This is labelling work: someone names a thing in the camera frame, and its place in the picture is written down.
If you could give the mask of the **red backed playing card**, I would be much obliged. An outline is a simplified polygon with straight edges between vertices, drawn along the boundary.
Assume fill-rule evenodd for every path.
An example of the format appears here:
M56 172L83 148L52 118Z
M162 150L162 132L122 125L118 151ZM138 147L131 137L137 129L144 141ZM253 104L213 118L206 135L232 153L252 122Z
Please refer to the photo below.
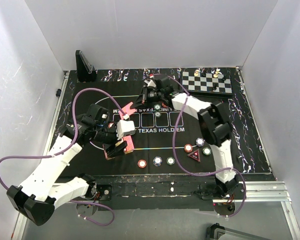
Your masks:
M133 108L133 102L129 102L126 106L122 108L123 112L119 112L121 120L127 120L131 115L137 112L137 109Z

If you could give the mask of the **red playing card deck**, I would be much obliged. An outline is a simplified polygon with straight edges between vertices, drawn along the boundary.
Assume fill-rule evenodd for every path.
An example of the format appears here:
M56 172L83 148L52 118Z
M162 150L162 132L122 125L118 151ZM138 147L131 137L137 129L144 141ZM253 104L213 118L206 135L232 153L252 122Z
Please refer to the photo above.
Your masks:
M135 149L131 135L124 136L115 144L103 144L102 146L106 160L132 153Z

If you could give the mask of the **red poker chip stack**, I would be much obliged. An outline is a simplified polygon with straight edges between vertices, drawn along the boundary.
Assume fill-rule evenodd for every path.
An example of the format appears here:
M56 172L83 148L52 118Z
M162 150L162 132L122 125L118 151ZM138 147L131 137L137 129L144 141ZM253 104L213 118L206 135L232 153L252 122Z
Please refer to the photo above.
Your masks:
M143 169L147 166L147 162L144 159L140 159L137 163L138 167Z

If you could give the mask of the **green poker chip stack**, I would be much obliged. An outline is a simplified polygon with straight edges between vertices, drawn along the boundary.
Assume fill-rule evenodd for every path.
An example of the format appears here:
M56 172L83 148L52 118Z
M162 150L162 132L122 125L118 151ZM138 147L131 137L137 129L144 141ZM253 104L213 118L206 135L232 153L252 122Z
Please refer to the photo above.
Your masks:
M170 166L174 165L175 164L175 159L173 157L168 157L166 159L166 163Z

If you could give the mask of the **black triangular all-in marker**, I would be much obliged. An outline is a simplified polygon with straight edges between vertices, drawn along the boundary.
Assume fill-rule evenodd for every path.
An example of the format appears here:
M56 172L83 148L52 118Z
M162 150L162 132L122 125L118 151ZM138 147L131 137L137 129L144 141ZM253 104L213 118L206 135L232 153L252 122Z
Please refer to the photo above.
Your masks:
M194 150L193 152L190 152L187 156L188 156L189 158L191 158L191 159L197 161L198 163L201 162L201 160L200 160L200 151L199 151L199 149L196 149L196 150Z

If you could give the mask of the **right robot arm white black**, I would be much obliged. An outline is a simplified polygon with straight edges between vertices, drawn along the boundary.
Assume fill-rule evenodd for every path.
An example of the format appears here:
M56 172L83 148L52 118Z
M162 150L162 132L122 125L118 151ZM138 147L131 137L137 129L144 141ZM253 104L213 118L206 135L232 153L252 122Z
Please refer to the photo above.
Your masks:
M238 171L232 159L233 128L223 103L211 103L190 95L182 86L173 87L173 78L163 74L151 74L143 81L140 95L133 102L134 109L147 109L153 103L162 103L180 114L186 113L198 120L201 135L210 145L213 154L217 195L227 199L239 184Z

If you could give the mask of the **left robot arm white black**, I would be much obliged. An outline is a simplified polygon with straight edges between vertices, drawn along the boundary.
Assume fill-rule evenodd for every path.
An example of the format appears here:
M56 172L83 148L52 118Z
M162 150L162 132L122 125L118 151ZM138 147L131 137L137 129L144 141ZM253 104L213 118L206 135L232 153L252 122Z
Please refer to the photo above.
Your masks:
M106 108L91 104L87 113L73 115L37 168L19 185L6 189L13 207L41 226L63 204L78 197L93 199L98 187L90 175L83 173L59 186L54 184L71 160L93 140L107 146L104 151L107 157L125 154L129 145L126 137L135 133L135 125L127 111L120 109L120 113L119 120L110 121L110 112Z

